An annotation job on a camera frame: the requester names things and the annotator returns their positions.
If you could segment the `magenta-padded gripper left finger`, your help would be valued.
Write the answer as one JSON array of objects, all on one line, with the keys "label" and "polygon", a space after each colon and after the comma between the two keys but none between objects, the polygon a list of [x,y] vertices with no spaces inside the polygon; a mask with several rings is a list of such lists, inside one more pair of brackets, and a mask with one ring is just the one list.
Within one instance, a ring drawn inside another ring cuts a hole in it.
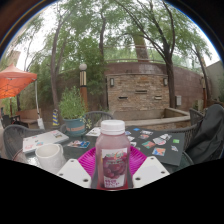
[{"label": "magenta-padded gripper left finger", "polygon": [[95,149],[92,148],[78,159],[69,159],[57,176],[83,188],[96,188],[98,180],[95,165]]}]

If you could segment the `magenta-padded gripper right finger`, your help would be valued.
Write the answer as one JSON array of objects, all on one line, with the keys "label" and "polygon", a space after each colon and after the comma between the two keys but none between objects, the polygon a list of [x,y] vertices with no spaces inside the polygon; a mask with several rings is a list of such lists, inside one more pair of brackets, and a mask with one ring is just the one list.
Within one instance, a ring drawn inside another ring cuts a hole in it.
[{"label": "magenta-padded gripper right finger", "polygon": [[135,147],[130,150],[129,171],[134,188],[140,188],[169,175],[155,156],[147,157]]}]

